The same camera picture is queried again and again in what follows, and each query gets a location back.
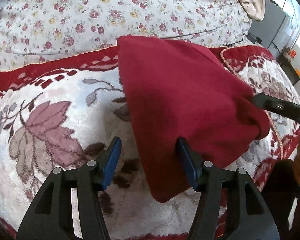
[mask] metal pin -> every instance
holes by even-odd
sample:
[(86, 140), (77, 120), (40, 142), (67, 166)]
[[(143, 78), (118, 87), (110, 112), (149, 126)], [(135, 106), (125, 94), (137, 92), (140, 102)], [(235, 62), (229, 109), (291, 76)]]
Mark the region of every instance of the metal pin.
[(95, 160), (91, 160), (91, 161), (88, 161), (87, 162), (87, 165), (89, 166), (89, 167), (93, 167), (94, 165), (96, 165), (97, 163), (96, 163), (96, 161)]
[(206, 166), (206, 167), (208, 167), (208, 168), (210, 168), (210, 167), (212, 167), (212, 162), (210, 162), (210, 161), (205, 161), (204, 163), (203, 163), (203, 165), (204, 166)]
[(53, 172), (54, 174), (58, 174), (58, 173), (61, 172), (61, 168), (60, 168), (60, 167), (56, 167), (56, 168), (53, 169), (52, 172)]
[(239, 172), (240, 174), (242, 174), (242, 175), (244, 175), (244, 174), (247, 173), (247, 171), (246, 171), (244, 168), (239, 168), (239, 169), (238, 169), (238, 172)]

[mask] white floral fabric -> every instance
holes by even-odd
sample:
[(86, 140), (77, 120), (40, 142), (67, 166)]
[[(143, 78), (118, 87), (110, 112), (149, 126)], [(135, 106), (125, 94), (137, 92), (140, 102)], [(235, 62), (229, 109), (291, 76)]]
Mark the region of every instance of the white floral fabric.
[(0, 0), (0, 69), (108, 47), (127, 34), (219, 46), (250, 24), (237, 0)]

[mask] folded red fabric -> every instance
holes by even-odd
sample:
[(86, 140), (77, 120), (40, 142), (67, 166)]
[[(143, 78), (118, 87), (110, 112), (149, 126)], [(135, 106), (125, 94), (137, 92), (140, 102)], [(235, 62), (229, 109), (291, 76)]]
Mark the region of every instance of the folded red fabric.
[(166, 202), (189, 185), (174, 152), (179, 136), (220, 168), (269, 133), (252, 89), (208, 48), (142, 36), (118, 39), (119, 73), (152, 196)]

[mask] floral blanket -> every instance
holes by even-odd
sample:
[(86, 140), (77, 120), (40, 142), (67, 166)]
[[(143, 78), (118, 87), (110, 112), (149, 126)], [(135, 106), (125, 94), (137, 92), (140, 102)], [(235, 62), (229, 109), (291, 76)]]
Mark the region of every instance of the floral blanket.
[[(211, 51), (255, 92), (300, 103), (266, 49), (245, 46)], [(110, 236), (185, 239), (200, 194), (188, 189), (166, 203), (152, 198), (129, 121), (117, 55), (118, 48), (110, 47), (0, 71), (0, 222), (11, 235), (16, 235), (31, 200), (54, 167), (78, 167), (119, 136), (123, 149), (113, 182), (100, 193)], [(300, 135), (296, 122), (270, 116), (275, 129), (266, 138), (253, 141), (249, 151), (227, 167), (244, 167), (260, 190), (275, 161), (289, 157)], [(224, 195), (221, 203), (217, 236), (225, 221)], [(75, 207), (73, 191), (74, 228), (80, 236)]]
[(128, 34), (220, 46), (250, 24), (237, 0), (0, 0), (0, 69), (105, 48)]

